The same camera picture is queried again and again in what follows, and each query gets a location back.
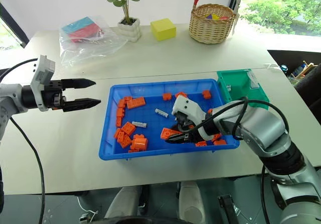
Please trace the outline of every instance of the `tabletop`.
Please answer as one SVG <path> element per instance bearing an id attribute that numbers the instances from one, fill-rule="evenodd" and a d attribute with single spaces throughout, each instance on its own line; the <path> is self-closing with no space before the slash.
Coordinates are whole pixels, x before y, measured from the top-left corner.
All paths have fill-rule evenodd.
<path id="1" fill-rule="evenodd" d="M 243 141 L 235 150 L 214 153 L 112 161 L 98 157 L 110 87 L 139 82 L 217 79 L 216 71 L 227 69 L 253 69 L 270 102 L 288 118 L 293 142 L 313 165 L 321 165 L 318 156 L 321 147 L 316 144 L 321 126 L 283 73 L 276 68 L 265 68 L 264 64 L 274 61 L 260 44 L 235 34 L 223 44 L 204 45 L 190 39 L 186 25 L 182 25 L 178 26 L 177 37 L 167 40 L 167 45 L 167 41 L 156 42 L 148 27 L 142 29 L 143 36 L 137 43 L 128 43 L 113 56 L 92 61 L 89 66 L 82 66 L 82 70 L 60 65 L 58 32 L 40 32 L 26 47 L 25 59 L 43 54 L 56 61 L 53 79 L 86 77 L 96 81 L 90 88 L 65 91 L 67 100 L 82 97 L 102 100 L 86 110 L 44 113 L 31 109 L 14 116 L 39 152 L 47 193 L 259 173 L 262 164 Z M 123 59 L 132 59 L 132 66 Z M 26 73 L 30 70 L 28 66 L 24 67 L 14 70 L 4 83 L 13 82 L 17 76 L 25 77 L 21 81 L 28 82 L 32 74 Z M 0 159 L 6 194 L 40 192 L 37 161 L 11 123 L 0 145 Z"/>

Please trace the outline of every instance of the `black cable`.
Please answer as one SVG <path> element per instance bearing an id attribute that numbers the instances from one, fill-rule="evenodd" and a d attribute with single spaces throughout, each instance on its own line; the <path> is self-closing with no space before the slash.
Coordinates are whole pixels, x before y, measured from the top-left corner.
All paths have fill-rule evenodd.
<path id="1" fill-rule="evenodd" d="M 244 100 L 243 107 L 242 107 L 241 112 L 239 114 L 239 117 L 237 118 L 237 120 L 236 120 L 236 122 L 235 122 L 235 124 L 233 126 L 233 129 L 232 129 L 232 136 L 236 140 L 242 140 L 243 139 L 242 137 L 237 137 L 236 136 L 236 129 L 239 126 L 239 124 L 240 124 L 240 122 L 241 122 L 241 120 L 242 120 L 242 118 L 243 118 L 243 116 L 244 116 L 244 114 L 246 112 L 247 105 L 248 105 L 248 98 L 247 97 L 242 97 L 241 99 Z"/>
<path id="2" fill-rule="evenodd" d="M 265 205 L 265 197 L 264 197 L 264 175 L 265 175 L 265 166 L 262 167 L 261 172 L 261 205 L 264 214 L 264 219 L 266 224 L 270 224 L 269 216 L 267 215 L 266 205 Z"/>
<path id="3" fill-rule="evenodd" d="M 284 114 L 281 112 L 281 110 L 279 110 L 276 106 L 274 106 L 273 104 L 269 103 L 269 102 L 265 102 L 265 101 L 262 101 L 262 100 L 255 100 L 255 99 L 251 99 L 251 100 L 248 100 L 248 103 L 252 103 L 252 102 L 255 102 L 255 103 L 261 103 L 261 104 L 264 104 L 264 105 L 267 105 L 271 108 L 273 108 L 282 118 L 283 122 L 284 122 L 284 125 L 285 125 L 285 129 L 287 130 L 287 132 L 289 132 L 289 124 L 286 120 L 286 117 L 284 116 Z M 211 120 L 213 120 L 214 118 L 216 118 L 217 116 L 221 115 L 222 113 L 224 113 L 225 111 L 235 107 L 235 106 L 238 106 L 238 105 L 241 105 L 243 104 L 244 101 L 239 101 L 239 102 L 235 102 L 235 103 L 232 103 L 231 105 L 217 111 L 215 114 L 213 114 L 212 116 L 210 116 L 208 119 L 206 119 L 205 121 L 201 122 L 200 124 L 196 125 L 194 128 L 186 131 L 185 133 L 188 134 L 192 131 L 195 131 L 197 129 L 199 129 L 200 127 L 202 127 L 203 125 L 209 123 Z"/>
<path id="4" fill-rule="evenodd" d="M 2 172 L 0 167 L 0 213 L 4 208 L 4 203 L 5 203 L 4 183 L 2 182 Z"/>
<path id="5" fill-rule="evenodd" d="M 187 131 L 187 130 L 183 130 L 180 124 L 177 124 L 177 129 L 182 133 L 185 133 Z"/>
<path id="6" fill-rule="evenodd" d="M 12 117 L 10 118 L 10 120 L 17 127 L 17 129 L 21 132 L 21 134 L 24 136 L 25 140 L 28 142 L 30 148 L 34 151 L 38 165 L 39 165 L 40 178 L 41 178 L 41 211 L 40 211 L 38 223 L 42 224 L 42 219 L 44 218 L 44 212 L 45 212 L 45 178 L 44 178 L 44 171 L 43 171 L 43 168 L 41 165 L 41 161 L 40 161 L 40 158 L 39 158 L 36 148 L 33 146 L 31 141 L 28 139 L 25 132 L 20 128 L 20 126 L 16 123 L 16 121 Z"/>
<path id="7" fill-rule="evenodd" d="M 37 60 L 38 60 L 38 58 L 29 59 L 29 60 L 26 60 L 26 61 L 24 61 L 24 62 L 18 63 L 17 65 L 9 68 L 7 71 L 5 71 L 3 74 L 1 74 L 1 76 L 0 76 L 0 82 L 2 82 L 3 78 L 4 78 L 8 73 L 10 73 L 12 70 L 16 69 L 17 67 L 20 67 L 21 65 L 24 65 L 24 64 L 26 64 L 26 63 L 28 63 L 28 62 L 34 62 L 34 61 L 37 61 Z"/>

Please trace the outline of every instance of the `gray robot arm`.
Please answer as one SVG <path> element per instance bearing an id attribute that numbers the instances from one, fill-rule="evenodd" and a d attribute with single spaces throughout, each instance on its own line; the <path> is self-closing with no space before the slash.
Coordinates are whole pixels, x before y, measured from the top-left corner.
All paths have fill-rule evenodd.
<path id="1" fill-rule="evenodd" d="M 237 101 L 213 109 L 211 115 Z M 243 104 L 234 106 L 212 121 L 197 103 L 178 96 L 172 114 L 176 116 L 179 129 L 191 123 L 195 126 L 204 122 L 196 131 L 186 131 L 169 137 L 169 143 L 198 142 L 211 140 L 214 134 L 231 135 Z M 292 142 L 283 120 L 273 113 L 248 106 L 236 128 L 240 136 L 260 158 L 272 177 L 272 190 L 282 213 L 282 224 L 321 223 L 321 178 L 309 160 Z"/>
<path id="2" fill-rule="evenodd" d="M 55 62 L 42 55 L 38 59 L 31 60 L 37 60 L 37 63 L 34 64 L 35 75 L 30 85 L 0 83 L 0 141 L 12 115 L 27 112 L 31 108 L 38 108 L 40 111 L 47 111 L 49 108 L 74 111 L 90 108 L 100 103 L 100 100 L 90 98 L 66 101 L 63 96 L 66 88 L 86 88 L 96 83 L 84 78 L 51 80 L 55 71 Z M 4 72 L 0 76 L 0 82 L 7 73 L 31 60 L 22 62 Z M 0 168 L 0 213 L 4 206 L 3 188 Z"/>

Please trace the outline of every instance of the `window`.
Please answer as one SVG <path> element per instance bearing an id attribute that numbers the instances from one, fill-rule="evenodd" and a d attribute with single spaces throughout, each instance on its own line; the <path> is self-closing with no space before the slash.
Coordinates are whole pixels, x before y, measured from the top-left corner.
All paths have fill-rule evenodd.
<path id="1" fill-rule="evenodd" d="M 261 33 L 321 36 L 321 0 L 242 0 L 239 13 Z"/>
<path id="2" fill-rule="evenodd" d="M 21 48 L 21 43 L 4 21 L 0 20 L 0 51 Z"/>

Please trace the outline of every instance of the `yellow sponge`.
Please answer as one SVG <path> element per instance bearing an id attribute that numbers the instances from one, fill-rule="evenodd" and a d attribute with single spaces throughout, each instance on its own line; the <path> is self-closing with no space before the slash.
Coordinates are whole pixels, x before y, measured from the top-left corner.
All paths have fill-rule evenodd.
<path id="1" fill-rule="evenodd" d="M 158 41 L 176 36 L 176 26 L 168 18 L 151 22 L 150 28 Z"/>

